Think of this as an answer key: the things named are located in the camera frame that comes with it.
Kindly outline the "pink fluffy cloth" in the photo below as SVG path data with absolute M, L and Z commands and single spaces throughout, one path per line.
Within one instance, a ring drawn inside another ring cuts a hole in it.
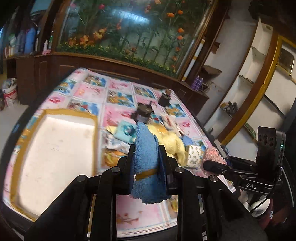
M 221 157 L 221 155 L 219 153 L 219 150 L 217 148 L 215 148 L 214 146 L 208 147 L 204 151 L 204 154 L 203 154 L 203 158 L 201 160 L 200 167 L 201 167 L 201 170 L 202 170 L 202 172 L 204 173 L 204 175 L 206 177 L 209 177 L 211 175 L 216 175 L 216 174 L 214 174 L 214 173 L 212 173 L 212 172 L 207 171 L 207 170 L 204 169 L 203 164 L 206 161 L 214 161 L 214 162 L 217 162 L 217 163 L 220 163 L 220 164 L 227 165 L 227 162 Z

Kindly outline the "yellow knitted cloth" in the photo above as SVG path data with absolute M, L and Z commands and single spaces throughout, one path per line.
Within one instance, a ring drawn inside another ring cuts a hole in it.
M 156 135 L 159 144 L 165 146 L 167 155 L 175 158 L 179 165 L 185 166 L 186 152 L 182 140 L 174 132 L 166 130 L 163 125 L 148 124 L 147 127 L 152 134 Z M 102 164 L 114 167 L 120 157 L 128 154 L 130 144 L 115 137 L 117 127 L 107 126 L 106 130 L 107 133 L 103 135 L 105 144 L 102 149 Z

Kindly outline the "blue terry towel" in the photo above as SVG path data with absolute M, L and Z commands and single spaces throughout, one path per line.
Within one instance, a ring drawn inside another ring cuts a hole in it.
M 130 180 L 133 182 L 130 185 L 131 196 L 146 205 L 169 199 L 159 141 L 145 123 L 136 124 L 134 144 L 130 166 Z

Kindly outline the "teal tissue pack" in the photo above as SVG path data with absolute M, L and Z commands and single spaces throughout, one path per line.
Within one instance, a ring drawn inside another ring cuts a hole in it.
M 117 126 L 114 137 L 123 142 L 133 144 L 136 137 L 136 124 L 128 121 L 121 121 Z

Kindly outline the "light blue small cloth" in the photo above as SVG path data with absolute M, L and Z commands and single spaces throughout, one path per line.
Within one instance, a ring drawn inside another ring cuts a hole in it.
M 196 145 L 196 143 L 188 136 L 182 136 L 181 140 L 185 147 L 189 145 Z

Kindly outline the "dark round jar near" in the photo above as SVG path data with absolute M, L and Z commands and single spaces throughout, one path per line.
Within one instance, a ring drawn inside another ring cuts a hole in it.
M 137 103 L 137 110 L 131 115 L 131 118 L 137 123 L 148 123 L 149 118 L 154 113 L 152 108 L 152 102 L 149 103 Z

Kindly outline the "dark round jar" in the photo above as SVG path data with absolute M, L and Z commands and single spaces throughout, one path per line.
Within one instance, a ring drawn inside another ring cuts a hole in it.
M 158 104 L 162 107 L 167 107 L 170 105 L 170 100 L 171 100 L 171 90 L 166 89 L 162 95 L 160 96 L 158 100 Z
M 131 118 L 137 123 L 148 123 L 149 118 L 154 113 L 152 108 L 152 102 L 149 103 L 137 103 L 137 110 L 131 115 Z

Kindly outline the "dark round jar far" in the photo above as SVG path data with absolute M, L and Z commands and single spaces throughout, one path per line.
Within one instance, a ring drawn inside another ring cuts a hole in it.
M 170 105 L 170 100 L 171 100 L 171 90 L 166 89 L 162 95 L 160 96 L 158 100 L 158 104 L 162 107 L 167 107 Z

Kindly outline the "gold rimmed white tray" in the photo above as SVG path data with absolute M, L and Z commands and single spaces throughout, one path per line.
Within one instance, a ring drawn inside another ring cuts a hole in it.
M 13 167 L 12 207 L 35 221 L 77 176 L 94 176 L 97 141 L 96 115 L 44 110 L 27 132 Z

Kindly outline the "colourful patterned tablecloth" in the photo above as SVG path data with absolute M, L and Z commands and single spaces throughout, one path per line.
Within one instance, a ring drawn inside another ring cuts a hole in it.
M 11 176 L 20 148 L 33 123 L 46 109 L 68 108 L 95 114 L 98 117 L 98 161 L 96 172 L 108 168 L 102 164 L 102 154 L 107 126 L 117 126 L 121 121 L 131 122 L 137 103 L 152 102 L 152 122 L 163 124 L 170 115 L 181 133 L 190 137 L 202 150 L 213 146 L 214 140 L 190 113 L 177 93 L 171 93 L 170 105 L 162 107 L 158 99 L 165 90 L 126 81 L 79 68 L 57 85 L 52 92 L 43 92 L 16 121 L 3 149 L 1 172 L 4 177 L 1 214 L 8 225 L 23 235 L 32 221 L 17 212 L 10 202 Z M 119 238 L 125 240 L 175 240 L 177 214 L 169 201 L 144 205 L 139 200 L 122 197 L 118 212 Z

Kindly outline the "white corner shelf unit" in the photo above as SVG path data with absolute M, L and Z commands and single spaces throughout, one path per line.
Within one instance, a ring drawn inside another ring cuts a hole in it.
M 258 127 L 279 129 L 295 102 L 295 43 L 260 19 L 228 92 L 206 122 L 230 155 L 255 159 Z

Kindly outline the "purple bottles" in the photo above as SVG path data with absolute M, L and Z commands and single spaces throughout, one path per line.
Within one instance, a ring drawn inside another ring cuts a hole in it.
M 195 77 L 195 79 L 191 85 L 191 88 L 193 90 L 198 91 L 201 88 L 202 84 L 203 84 L 203 78 L 198 75 Z

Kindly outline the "aquarium with artificial plants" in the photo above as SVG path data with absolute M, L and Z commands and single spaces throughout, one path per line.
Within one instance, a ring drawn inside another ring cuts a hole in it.
M 71 1 L 57 50 L 179 77 L 215 1 Z

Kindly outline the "white plastic bucket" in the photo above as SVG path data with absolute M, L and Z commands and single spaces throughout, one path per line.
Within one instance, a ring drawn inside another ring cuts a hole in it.
M 13 107 L 18 103 L 17 79 L 8 78 L 2 84 L 4 100 L 8 108 Z

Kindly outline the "blue water jug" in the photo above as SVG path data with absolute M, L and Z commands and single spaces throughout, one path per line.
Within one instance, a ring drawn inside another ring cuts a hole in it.
M 30 28 L 26 34 L 26 42 L 25 42 L 25 54 L 30 54 L 34 51 L 34 43 L 36 37 L 36 29 L 34 27 Z

